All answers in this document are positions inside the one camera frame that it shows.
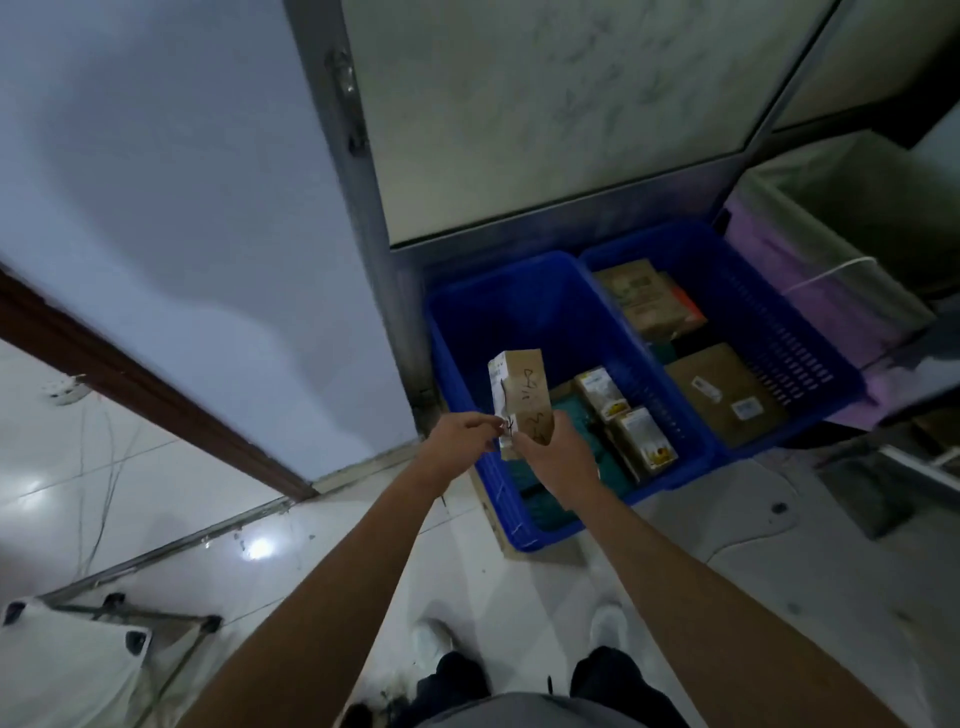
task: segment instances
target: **blue basket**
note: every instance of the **blue basket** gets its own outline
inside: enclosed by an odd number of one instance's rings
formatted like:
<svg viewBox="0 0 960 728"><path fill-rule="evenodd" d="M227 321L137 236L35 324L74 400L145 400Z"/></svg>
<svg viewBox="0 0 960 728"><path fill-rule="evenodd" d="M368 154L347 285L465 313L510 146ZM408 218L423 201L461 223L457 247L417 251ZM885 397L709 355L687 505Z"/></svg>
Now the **blue basket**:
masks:
<svg viewBox="0 0 960 728"><path fill-rule="evenodd" d="M712 434L573 256L548 253L443 286L427 298L426 319L434 374L450 410L492 412L487 363L505 350L540 349L547 383L554 386L606 367L631 405L650 410L680 455L628 494L627 503L709 470ZM579 521L556 531L537 528L499 453L483 455L477 471L517 550L536 551L583 528Z"/></svg>
<svg viewBox="0 0 960 728"><path fill-rule="evenodd" d="M670 223L580 256L590 271L641 258L686 291L790 415L785 425L740 448L727 449L717 439L718 466L753 457L863 397L856 368L709 226ZM646 351L638 336L634 341Z"/></svg>

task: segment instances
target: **tile floor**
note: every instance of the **tile floor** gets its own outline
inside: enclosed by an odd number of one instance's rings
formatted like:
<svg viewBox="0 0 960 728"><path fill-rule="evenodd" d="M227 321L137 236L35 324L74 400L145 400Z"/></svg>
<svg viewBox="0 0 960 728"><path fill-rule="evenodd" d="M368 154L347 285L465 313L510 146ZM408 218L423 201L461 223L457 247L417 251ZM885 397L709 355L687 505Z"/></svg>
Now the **tile floor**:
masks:
<svg viewBox="0 0 960 728"><path fill-rule="evenodd" d="M129 601L226 624L180 677L157 726L172 725L205 679L359 521L403 466L324 499L298 505L197 546L84 597L107 591ZM785 512L771 508L784 503ZM712 473L652 497L637 511L796 626L875 691L911 728L949 725L957 676L948 642L957 634L960 590L954 559L929 560L918 538L960 553L960 529L946 519L919 526L899 545L867 541L801 458L776 454ZM582 566L505 559L468 478L438 500L417 538L355 694L409 690L415 672L407 640L421 616L446 621L482 656L495 691L565 692L587 649L590 616L624 598L589 535L577 537ZM632 615L631 651L647 679L702 726L669 665Z"/></svg>
<svg viewBox="0 0 960 728"><path fill-rule="evenodd" d="M41 389L62 378L0 341L0 601L43 594L277 498L100 395L53 405Z"/></svg>

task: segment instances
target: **shoe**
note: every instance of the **shoe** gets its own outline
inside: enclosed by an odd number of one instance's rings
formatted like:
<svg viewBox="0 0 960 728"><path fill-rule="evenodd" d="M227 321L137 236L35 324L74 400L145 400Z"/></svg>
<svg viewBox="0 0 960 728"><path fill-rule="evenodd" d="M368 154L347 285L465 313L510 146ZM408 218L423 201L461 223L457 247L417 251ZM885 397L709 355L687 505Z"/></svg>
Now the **shoe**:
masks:
<svg viewBox="0 0 960 728"><path fill-rule="evenodd" d="M443 656L453 652L453 635L439 619L421 619L411 633L414 660L428 674L437 671Z"/></svg>
<svg viewBox="0 0 960 728"><path fill-rule="evenodd" d="M597 647L627 651L627 615L619 604L602 604L593 613L588 654Z"/></svg>

